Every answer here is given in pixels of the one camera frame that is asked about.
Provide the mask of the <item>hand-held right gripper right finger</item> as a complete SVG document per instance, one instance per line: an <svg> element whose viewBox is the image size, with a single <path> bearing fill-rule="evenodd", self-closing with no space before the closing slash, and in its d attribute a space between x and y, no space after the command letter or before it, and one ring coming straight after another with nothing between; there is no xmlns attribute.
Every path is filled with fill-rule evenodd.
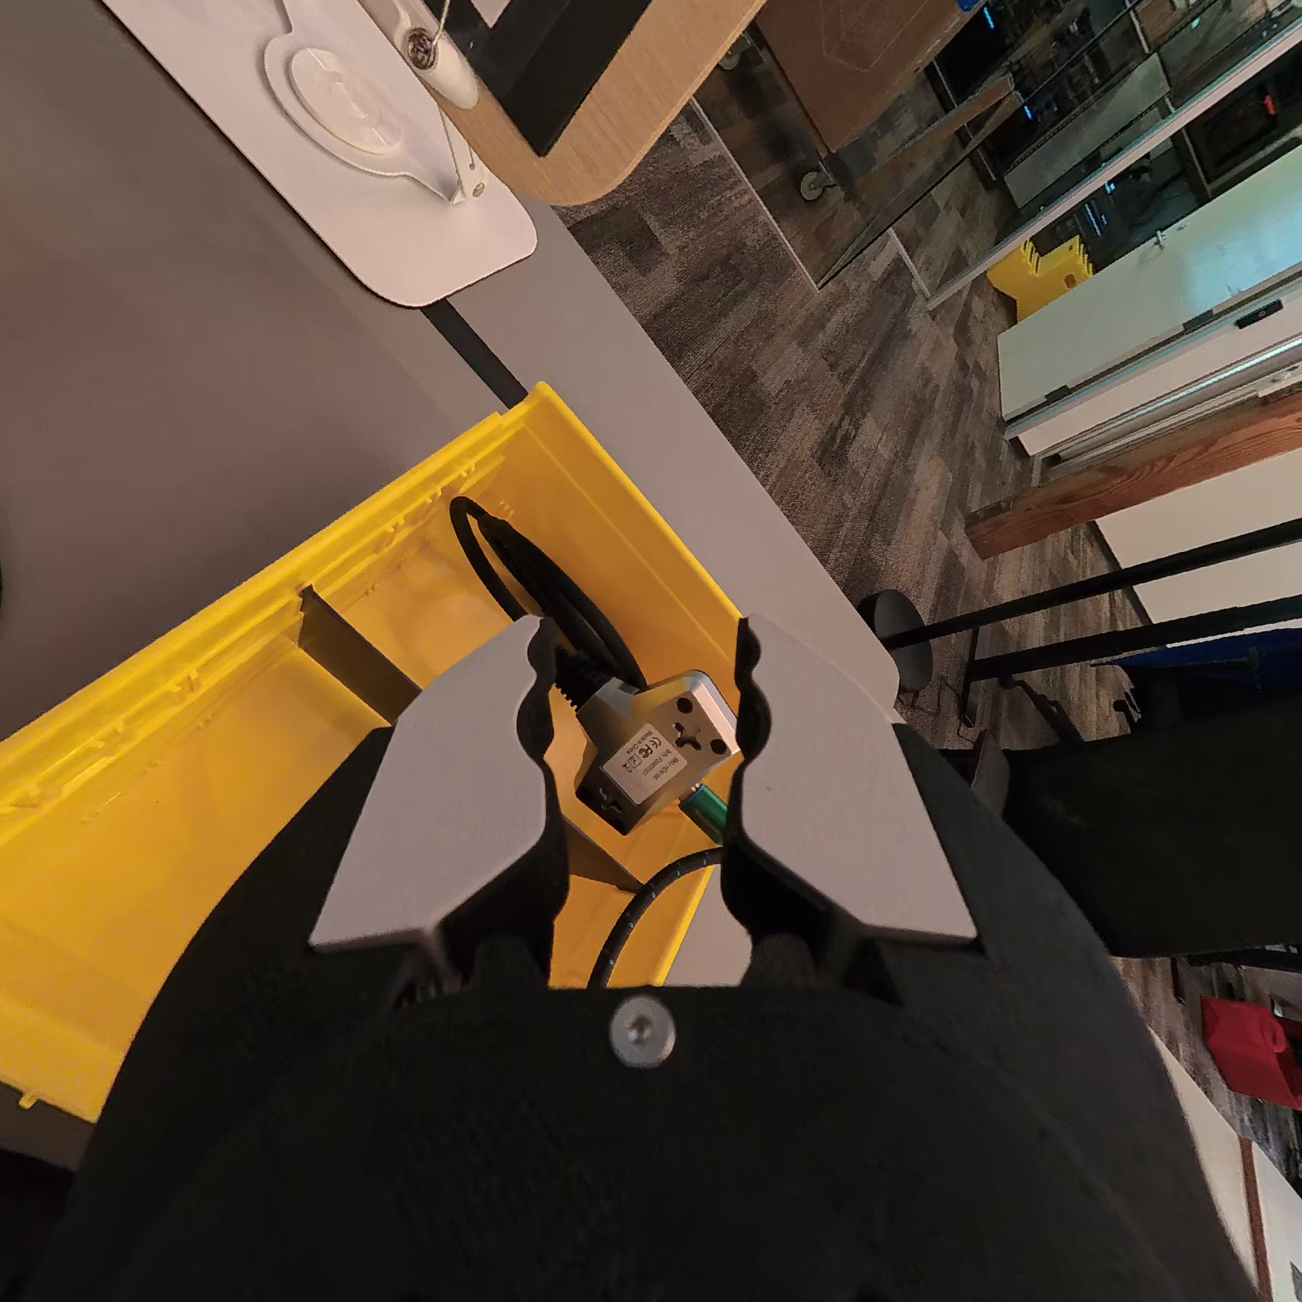
<svg viewBox="0 0 1302 1302"><path fill-rule="evenodd" d="M734 677L740 763L720 894L751 972L777 955L839 983L875 941L976 949L891 710L759 612L737 626Z"/></svg>

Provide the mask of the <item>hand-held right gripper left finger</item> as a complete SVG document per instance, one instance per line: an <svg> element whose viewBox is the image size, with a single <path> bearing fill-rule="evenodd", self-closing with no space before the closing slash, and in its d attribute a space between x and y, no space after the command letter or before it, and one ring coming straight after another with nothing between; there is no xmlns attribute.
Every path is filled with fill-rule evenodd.
<svg viewBox="0 0 1302 1302"><path fill-rule="evenodd" d="M511 939L548 981L567 899L564 818L545 761L557 629L525 615L452 663L393 725L309 946L416 947L467 983Z"/></svg>

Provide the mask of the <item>black silver hdmi switch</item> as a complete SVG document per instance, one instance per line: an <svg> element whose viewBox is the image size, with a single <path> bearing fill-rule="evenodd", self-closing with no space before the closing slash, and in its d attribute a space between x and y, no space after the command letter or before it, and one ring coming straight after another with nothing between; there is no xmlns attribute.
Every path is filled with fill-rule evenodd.
<svg viewBox="0 0 1302 1302"><path fill-rule="evenodd" d="M596 603L523 533L463 495L449 522L503 614L515 622L534 609L557 631L556 690L584 736L579 801L621 836L675 806L720 845L726 805L706 777L739 749L736 715L712 681L701 671L647 681Z"/></svg>

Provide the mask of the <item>yellow plastic bin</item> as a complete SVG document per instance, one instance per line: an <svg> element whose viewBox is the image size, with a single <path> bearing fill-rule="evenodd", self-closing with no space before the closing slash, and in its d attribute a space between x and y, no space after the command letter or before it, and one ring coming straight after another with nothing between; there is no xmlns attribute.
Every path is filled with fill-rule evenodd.
<svg viewBox="0 0 1302 1302"><path fill-rule="evenodd" d="M252 859L381 716L298 646L311 588L424 688L505 629L467 496L548 553L649 681L737 705L740 612L546 386L407 470L2 741L1 1080L92 1124L140 1020Z"/></svg>

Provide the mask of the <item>black floor lamp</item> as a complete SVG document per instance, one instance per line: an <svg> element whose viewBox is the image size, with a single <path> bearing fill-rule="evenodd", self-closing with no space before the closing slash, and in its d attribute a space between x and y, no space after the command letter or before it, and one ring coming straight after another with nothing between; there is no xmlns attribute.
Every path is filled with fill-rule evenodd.
<svg viewBox="0 0 1302 1302"><path fill-rule="evenodd" d="M936 623L925 623L917 608L900 591L880 591L864 597L856 603L856 612L892 659L900 688L914 694L932 681L931 643L957 634L970 634L957 704L963 721L971 724L973 716L968 708L971 687L979 682L996 681L1008 688L1018 676L1025 673L1114 660L1170 645L1222 639L1267 625L1283 625L1298 619L1300 595L1278 597L1244 608L1197 612L1176 620L1044 643L998 656L977 653L979 636L985 628L1052 608L1078 605L1092 597L1111 595L1135 584L1188 575L1213 564L1283 549L1298 539L1300 521L1295 518L1284 524L1246 532L1221 543L1190 547L1176 555L1126 566L1106 575L1075 580L1050 591L1018 597Z"/></svg>

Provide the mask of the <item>red plastic container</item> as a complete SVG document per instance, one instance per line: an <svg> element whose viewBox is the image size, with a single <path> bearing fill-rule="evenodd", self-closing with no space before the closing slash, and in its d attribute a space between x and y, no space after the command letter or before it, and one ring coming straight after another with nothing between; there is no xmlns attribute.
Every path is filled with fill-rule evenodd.
<svg viewBox="0 0 1302 1302"><path fill-rule="evenodd" d="M1201 1034L1235 1094L1300 1110L1300 1023L1256 1003L1201 998Z"/></svg>

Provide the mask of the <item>yellow notched plastic crate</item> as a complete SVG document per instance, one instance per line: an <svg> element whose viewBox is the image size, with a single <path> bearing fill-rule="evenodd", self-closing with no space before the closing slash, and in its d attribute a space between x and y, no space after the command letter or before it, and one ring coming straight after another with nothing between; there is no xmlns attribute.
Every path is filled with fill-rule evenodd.
<svg viewBox="0 0 1302 1302"><path fill-rule="evenodd" d="M1047 253L1025 240L985 271L991 288L1015 302L1018 318L1033 315L1094 276L1081 239L1072 237Z"/></svg>

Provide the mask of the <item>white stand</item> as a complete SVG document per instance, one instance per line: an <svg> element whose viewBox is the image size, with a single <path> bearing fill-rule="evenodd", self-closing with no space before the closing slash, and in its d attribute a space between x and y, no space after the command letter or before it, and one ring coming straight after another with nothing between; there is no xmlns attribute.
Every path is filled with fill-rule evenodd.
<svg viewBox="0 0 1302 1302"><path fill-rule="evenodd" d="M536 250L526 209L395 47L412 3L106 8L381 299L426 307Z"/></svg>

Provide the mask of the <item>rolling glass board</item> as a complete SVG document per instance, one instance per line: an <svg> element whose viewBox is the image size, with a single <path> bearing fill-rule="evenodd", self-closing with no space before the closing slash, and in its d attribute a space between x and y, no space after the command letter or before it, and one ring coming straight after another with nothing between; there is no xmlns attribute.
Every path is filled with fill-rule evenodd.
<svg viewBox="0 0 1302 1302"><path fill-rule="evenodd" d="M832 146L756 25L726 50L694 105L815 288L937 186L965 177L982 144L1021 110L1010 76L954 101L920 70Z"/></svg>

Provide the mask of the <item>wooden instruction board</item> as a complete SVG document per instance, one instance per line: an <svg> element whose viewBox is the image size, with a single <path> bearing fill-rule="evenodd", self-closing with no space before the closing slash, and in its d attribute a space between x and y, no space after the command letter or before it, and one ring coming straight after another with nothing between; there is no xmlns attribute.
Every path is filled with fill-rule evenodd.
<svg viewBox="0 0 1302 1302"><path fill-rule="evenodd" d="M520 198L595 202L618 186L743 33L760 2L652 2L548 154L480 90L472 109L427 95L486 169Z"/></svg>

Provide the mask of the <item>wooden post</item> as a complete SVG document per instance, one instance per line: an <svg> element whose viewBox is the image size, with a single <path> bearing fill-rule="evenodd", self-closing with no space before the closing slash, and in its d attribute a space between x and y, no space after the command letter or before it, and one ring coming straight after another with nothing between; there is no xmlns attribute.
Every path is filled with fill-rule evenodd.
<svg viewBox="0 0 1302 1302"><path fill-rule="evenodd" d="M971 512L965 538L990 560L1232 471L1297 451L1300 394L1244 403L1157 434Z"/></svg>

